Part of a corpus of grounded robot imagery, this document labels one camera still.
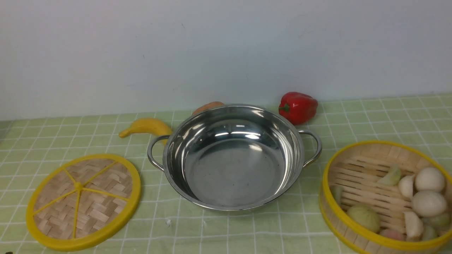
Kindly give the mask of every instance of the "bamboo steamer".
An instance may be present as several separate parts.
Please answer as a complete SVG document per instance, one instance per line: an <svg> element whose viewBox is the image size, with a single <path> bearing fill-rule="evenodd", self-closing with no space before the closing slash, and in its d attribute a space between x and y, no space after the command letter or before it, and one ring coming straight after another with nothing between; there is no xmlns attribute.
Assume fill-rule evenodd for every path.
<svg viewBox="0 0 452 254"><path fill-rule="evenodd" d="M405 233L405 211L411 211L411 202L403 197L397 186L377 184L393 164L398 164L402 177L414 175L426 167L438 168L446 178L443 191L448 206L452 207L452 178L438 163L419 151L386 141L365 141L338 151L328 162L320 190L320 211L332 232L348 247L362 254L430 254L436 253L451 238L452 230L424 242L405 242L373 233L347 216L357 203L365 203L380 216L381 228ZM330 186L344 188L341 207L334 200Z"/></svg>

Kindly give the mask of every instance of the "bamboo steamer lid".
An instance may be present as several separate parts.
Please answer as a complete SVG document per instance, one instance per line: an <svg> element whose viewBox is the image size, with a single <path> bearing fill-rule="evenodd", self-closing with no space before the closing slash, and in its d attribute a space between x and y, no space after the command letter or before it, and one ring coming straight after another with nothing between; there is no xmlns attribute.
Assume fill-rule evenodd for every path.
<svg viewBox="0 0 452 254"><path fill-rule="evenodd" d="M95 246L118 232L135 212L140 176L128 160L89 155L64 164L36 188L27 207L30 234L59 251Z"/></svg>

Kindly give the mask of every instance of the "stainless steel pot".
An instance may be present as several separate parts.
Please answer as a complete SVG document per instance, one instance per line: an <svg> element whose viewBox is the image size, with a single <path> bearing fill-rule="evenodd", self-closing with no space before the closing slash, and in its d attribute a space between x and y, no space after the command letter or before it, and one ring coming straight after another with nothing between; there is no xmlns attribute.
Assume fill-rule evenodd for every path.
<svg viewBox="0 0 452 254"><path fill-rule="evenodd" d="M317 142L306 161L299 133ZM163 139L168 141L161 165L152 147ZM311 131L298 131L264 108L232 104L190 117L171 136L154 139L147 155L182 197L204 208L238 211L281 196L321 151Z"/></svg>

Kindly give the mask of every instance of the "white wall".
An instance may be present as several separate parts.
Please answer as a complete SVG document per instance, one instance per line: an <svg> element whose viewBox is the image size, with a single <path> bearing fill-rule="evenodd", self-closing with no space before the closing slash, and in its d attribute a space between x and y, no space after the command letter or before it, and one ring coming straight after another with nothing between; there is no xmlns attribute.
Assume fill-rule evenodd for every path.
<svg viewBox="0 0 452 254"><path fill-rule="evenodd" d="M452 90L451 0L1 0L0 119Z"/></svg>

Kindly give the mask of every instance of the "yellow plastic spokes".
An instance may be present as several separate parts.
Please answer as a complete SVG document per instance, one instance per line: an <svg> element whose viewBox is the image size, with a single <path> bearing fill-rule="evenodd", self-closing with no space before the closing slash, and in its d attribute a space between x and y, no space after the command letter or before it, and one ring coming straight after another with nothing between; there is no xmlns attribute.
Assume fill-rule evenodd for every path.
<svg viewBox="0 0 452 254"><path fill-rule="evenodd" d="M63 170L64 170L64 172L66 172L66 175L69 176L69 178L71 179L71 181L72 181L73 183L76 183L76 180L72 177L72 175L69 173L69 171L67 171L66 168L64 168Z"/></svg>
<svg viewBox="0 0 452 254"><path fill-rule="evenodd" d="M75 231L77 230L77 214L79 212L80 194L81 190L77 191L77 201L75 202L75 214L74 214L74 231L72 232L72 239L75 239Z"/></svg>
<svg viewBox="0 0 452 254"><path fill-rule="evenodd" d="M84 191L91 191L91 192L95 192L95 193L99 193L99 194L103 194L103 195L107 195L107 196L111 196L111 197L113 197L113 198L119 198L119 199L122 199L122 200L125 200L125 201L128 201L128 200L129 200L128 198L121 197L121 196L112 194L112 193L110 193L110 192L99 191L99 190L90 189L90 188L83 188L83 190L84 190Z"/></svg>
<svg viewBox="0 0 452 254"><path fill-rule="evenodd" d="M117 161L113 162L112 164L106 166L105 168L101 169L99 172L95 173L88 181L86 181L86 183L83 184L83 186L86 186L89 182L91 182L94 178L96 178L97 176L99 176L100 174L102 174L104 171L106 171L107 169L109 169L111 166L115 165L117 163Z"/></svg>
<svg viewBox="0 0 452 254"><path fill-rule="evenodd" d="M49 203L47 203L46 205L44 205L43 207L39 208L38 210L36 210L33 213L33 216L38 214L40 211L46 209L47 207L51 206L53 203L55 203L56 201L63 199L64 197L67 197L69 195L71 195L74 192L77 192L77 200L75 202L75 214L74 214L74 227L73 227L73 232L72 232L72 238L75 239L75 233L77 231L77 215L79 212L79 205L80 205L80 196L81 196L81 192L82 191L89 191L89 192L94 192L94 193L99 193L99 194L103 194L103 195L107 195L107 196L111 196L114 198L119 198L125 201L129 201L128 198L124 198L109 192L104 192L104 191L100 191L100 190L96 190L96 189L90 189L90 188L85 188L84 186L87 185L89 182L91 182L94 178L98 177L100 174L102 174L103 172L105 172L107 169L111 168L113 165L115 165L117 163L117 161L113 162L112 164L104 167L103 169L101 169L99 172L95 173L88 181L86 181L86 183L81 184L78 183L74 177L69 173L69 171L67 171L66 168L63 169L63 171L67 174L67 176L71 179L71 181L74 183L74 190L55 198L54 200L50 201Z"/></svg>
<svg viewBox="0 0 452 254"><path fill-rule="evenodd" d="M77 191L77 190L72 190L72 191L70 191L70 192L68 192L68 193L66 193L66 194L64 194L64 195L62 195L62 196L60 196L60 197L55 198L54 200L50 201L49 203L47 203L47 204L44 205L43 207L41 207L41 208L39 208L38 210L36 210L36 212L33 213L33 216L36 215L36 214L38 214L40 211L46 209L47 207L49 207L50 205L52 205L52 204L55 203L56 201L58 201L58 200L60 200L60 199L62 199L62 198L64 198L64 197L67 197L67 196L71 195L72 193L74 193L74 192L76 192L76 191Z"/></svg>

